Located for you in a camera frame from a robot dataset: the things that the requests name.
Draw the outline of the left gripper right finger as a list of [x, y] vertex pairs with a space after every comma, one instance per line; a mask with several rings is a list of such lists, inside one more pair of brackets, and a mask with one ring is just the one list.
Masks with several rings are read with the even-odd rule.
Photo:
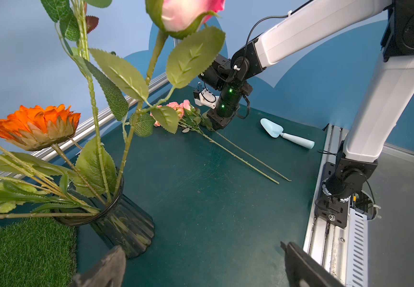
[[290, 287], [342, 287], [343, 284], [294, 242], [281, 242]]

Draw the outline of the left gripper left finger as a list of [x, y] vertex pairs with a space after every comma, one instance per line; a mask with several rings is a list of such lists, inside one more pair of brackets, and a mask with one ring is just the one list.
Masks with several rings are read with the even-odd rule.
[[126, 255], [115, 246], [92, 268], [73, 276], [71, 287], [121, 287], [126, 271]]

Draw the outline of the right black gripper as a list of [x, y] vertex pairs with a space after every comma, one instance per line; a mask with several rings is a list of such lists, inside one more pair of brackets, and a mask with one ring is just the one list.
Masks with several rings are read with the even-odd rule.
[[214, 130], [224, 129], [234, 118], [238, 107], [217, 105], [214, 109], [207, 112], [207, 117], [210, 120]]

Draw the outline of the peach pink rose stem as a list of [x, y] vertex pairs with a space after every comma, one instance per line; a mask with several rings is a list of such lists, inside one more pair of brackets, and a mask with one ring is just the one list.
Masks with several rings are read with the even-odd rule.
[[261, 171], [260, 169], [256, 168], [254, 165], [249, 163], [248, 161], [244, 160], [243, 158], [239, 157], [231, 150], [227, 149], [217, 141], [215, 141], [212, 137], [208, 136], [203, 130], [202, 127], [207, 128], [208, 131], [213, 132], [213, 125], [209, 119], [207, 119], [206, 113], [201, 113], [201, 110], [195, 108], [189, 100], [184, 100], [179, 107], [183, 110], [183, 116], [180, 118], [178, 126], [182, 129], [183, 133], [195, 132], [205, 138], [208, 142], [214, 144], [215, 146], [219, 147], [227, 154], [231, 155], [235, 159], [239, 160], [242, 164], [248, 166], [253, 171], [259, 173], [261, 176], [267, 178], [274, 184], [279, 185], [280, 183], [276, 180]]

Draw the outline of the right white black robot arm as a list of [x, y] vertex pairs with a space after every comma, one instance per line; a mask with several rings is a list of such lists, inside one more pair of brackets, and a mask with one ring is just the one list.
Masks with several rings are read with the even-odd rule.
[[293, 96], [288, 110], [299, 100], [306, 116], [349, 129], [315, 202], [318, 216], [345, 228], [348, 200], [377, 168], [384, 144], [414, 150], [414, 121], [401, 119], [414, 95], [414, 1], [309, 1], [282, 16], [199, 76], [220, 92], [208, 113], [214, 128], [238, 115], [250, 78], [307, 47], [275, 90]]

